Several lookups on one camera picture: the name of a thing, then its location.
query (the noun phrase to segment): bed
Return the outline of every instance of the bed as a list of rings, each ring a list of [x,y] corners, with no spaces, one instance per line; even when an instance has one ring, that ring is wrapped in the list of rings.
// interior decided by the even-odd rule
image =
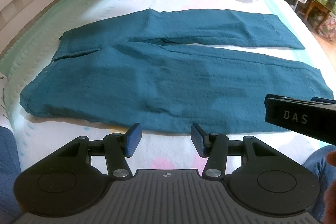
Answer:
[[[304,62],[320,69],[328,87],[336,92],[335,70],[313,35],[284,0],[0,0],[0,72],[8,78],[4,101],[22,171],[78,136],[85,135],[90,140],[98,140],[107,134],[124,133],[127,130],[70,118],[33,117],[20,106],[20,92],[50,63],[58,48],[59,37],[65,31],[148,8],[159,12],[230,8],[278,15],[302,42],[305,50],[234,46],[222,48]],[[230,139],[242,140],[244,135],[256,136],[300,164],[312,152],[327,145],[294,132],[246,132],[228,136]],[[133,173],[140,168],[195,168],[201,171],[206,159],[198,156],[188,134],[144,132],[134,156],[127,159],[127,162]],[[92,165],[107,174],[104,158],[93,157]],[[239,166],[240,157],[229,157],[226,173],[231,173]]]

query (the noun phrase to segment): white bedsheet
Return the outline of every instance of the white bedsheet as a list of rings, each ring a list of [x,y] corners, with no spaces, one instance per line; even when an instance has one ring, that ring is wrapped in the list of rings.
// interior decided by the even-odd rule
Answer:
[[[277,14],[306,47],[304,51],[285,48],[239,48],[232,50],[268,54],[288,60],[302,61],[321,69],[327,85],[336,92],[336,73],[325,53],[290,6],[283,0],[62,0],[50,9],[23,35],[0,61],[0,71],[7,66],[6,59],[19,45],[24,45],[11,65],[4,99],[17,142],[22,170],[30,167],[54,150],[78,136],[90,140],[102,139],[113,132],[125,132],[101,123],[76,119],[44,119],[26,113],[19,104],[20,92],[25,85],[47,66],[59,45],[59,37],[67,30],[105,18],[152,8],[157,11],[187,9],[232,9],[246,12]],[[298,163],[325,146],[326,143],[294,132],[271,134],[239,134],[229,138],[242,140],[254,135]],[[132,172],[139,168],[176,169],[198,168],[201,172],[206,159],[201,159],[190,136],[144,132],[134,156],[127,159]],[[92,165],[107,173],[105,159],[93,157]],[[240,158],[229,157],[226,173],[240,166]]]

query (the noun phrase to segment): wooden chair leg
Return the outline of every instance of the wooden chair leg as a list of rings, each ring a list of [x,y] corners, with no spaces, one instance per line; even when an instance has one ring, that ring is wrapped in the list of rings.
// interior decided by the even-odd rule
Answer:
[[[316,32],[317,33],[319,33],[319,29],[320,29],[320,27],[321,27],[321,25],[327,20],[327,18],[329,17],[329,11],[328,12],[326,12],[325,13],[325,15],[324,15],[324,17],[323,17],[323,19],[321,20],[321,22],[317,25],[317,27],[316,27]]]
[[[309,3],[308,9],[306,11],[306,14],[304,15],[304,19],[303,19],[304,22],[307,21],[309,13],[311,12],[311,10],[313,9],[314,6],[315,6],[315,3],[311,0],[310,3]]]

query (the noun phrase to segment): wooden floor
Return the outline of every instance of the wooden floor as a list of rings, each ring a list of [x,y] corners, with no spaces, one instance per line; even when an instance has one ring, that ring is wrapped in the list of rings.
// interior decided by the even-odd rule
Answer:
[[[318,43],[321,45],[322,49],[327,54],[330,62],[332,63],[334,69],[336,70],[336,40],[330,41],[324,38],[323,36],[317,34],[317,32],[308,22],[305,22],[305,24],[310,32],[313,34],[313,36],[316,38]]]

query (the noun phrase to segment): metal screw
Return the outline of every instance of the metal screw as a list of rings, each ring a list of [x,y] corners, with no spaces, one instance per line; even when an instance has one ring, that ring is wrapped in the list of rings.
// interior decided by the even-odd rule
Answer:
[[[208,169],[205,171],[205,174],[208,177],[216,178],[219,177],[222,174],[222,172],[220,172],[218,169]]]
[[[113,175],[118,178],[124,178],[129,175],[129,172],[126,169],[117,169],[113,171]]]

